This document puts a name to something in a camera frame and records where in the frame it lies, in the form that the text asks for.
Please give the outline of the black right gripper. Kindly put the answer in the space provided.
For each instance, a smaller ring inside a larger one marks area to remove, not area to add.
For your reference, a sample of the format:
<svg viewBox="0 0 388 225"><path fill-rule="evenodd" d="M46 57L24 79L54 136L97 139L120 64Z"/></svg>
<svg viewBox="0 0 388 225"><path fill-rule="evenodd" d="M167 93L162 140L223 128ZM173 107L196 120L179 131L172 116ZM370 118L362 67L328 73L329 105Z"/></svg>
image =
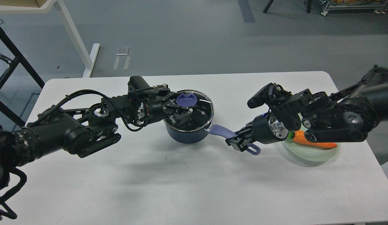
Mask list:
<svg viewBox="0 0 388 225"><path fill-rule="evenodd" d="M288 129L278 121L274 114L264 113L254 118L252 122L245 124L238 131L229 132L225 142L228 146L240 152L260 153L260 147L253 144L254 141L262 144L272 144L284 141L288 138Z"/></svg>

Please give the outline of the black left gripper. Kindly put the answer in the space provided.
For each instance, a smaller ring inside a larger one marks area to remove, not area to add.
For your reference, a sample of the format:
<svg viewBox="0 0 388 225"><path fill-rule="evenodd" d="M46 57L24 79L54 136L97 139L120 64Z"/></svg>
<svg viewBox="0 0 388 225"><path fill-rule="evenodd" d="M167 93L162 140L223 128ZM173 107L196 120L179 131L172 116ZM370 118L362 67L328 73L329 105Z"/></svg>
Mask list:
<svg viewBox="0 0 388 225"><path fill-rule="evenodd" d="M150 86L141 76L132 76L128 81L128 123L145 126L166 117L164 108L177 108L165 119L171 127L188 125L193 115L192 108L177 104L178 94L170 91L167 84Z"/></svg>

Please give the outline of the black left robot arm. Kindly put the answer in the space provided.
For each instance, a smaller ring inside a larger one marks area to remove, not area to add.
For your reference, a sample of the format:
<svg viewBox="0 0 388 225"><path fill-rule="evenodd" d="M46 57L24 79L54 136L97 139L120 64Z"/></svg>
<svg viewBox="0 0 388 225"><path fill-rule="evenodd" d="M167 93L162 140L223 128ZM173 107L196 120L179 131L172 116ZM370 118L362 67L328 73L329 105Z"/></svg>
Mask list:
<svg viewBox="0 0 388 225"><path fill-rule="evenodd" d="M27 181L18 167L60 149L84 158L109 147L121 138L117 118L135 132L167 118L186 124L197 101L194 94L178 94L166 84L149 86L141 76L132 76L125 95L110 98L83 89L66 95L20 130L8 132L0 125L0 220L17 218L6 201Z"/></svg>

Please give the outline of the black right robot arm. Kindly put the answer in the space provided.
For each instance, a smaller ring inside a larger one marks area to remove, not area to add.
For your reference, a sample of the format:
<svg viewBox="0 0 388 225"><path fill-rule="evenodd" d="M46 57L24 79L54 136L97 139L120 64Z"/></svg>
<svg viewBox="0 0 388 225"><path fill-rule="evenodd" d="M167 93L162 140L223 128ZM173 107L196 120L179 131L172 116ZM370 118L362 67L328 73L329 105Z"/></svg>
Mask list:
<svg viewBox="0 0 388 225"><path fill-rule="evenodd" d="M375 65L356 84L327 95L305 89L296 94L269 83L248 100L249 108L266 104L266 113L226 138L243 152L254 142L285 141L301 127L306 141L315 143L363 142L381 121L388 121L388 68Z"/></svg>

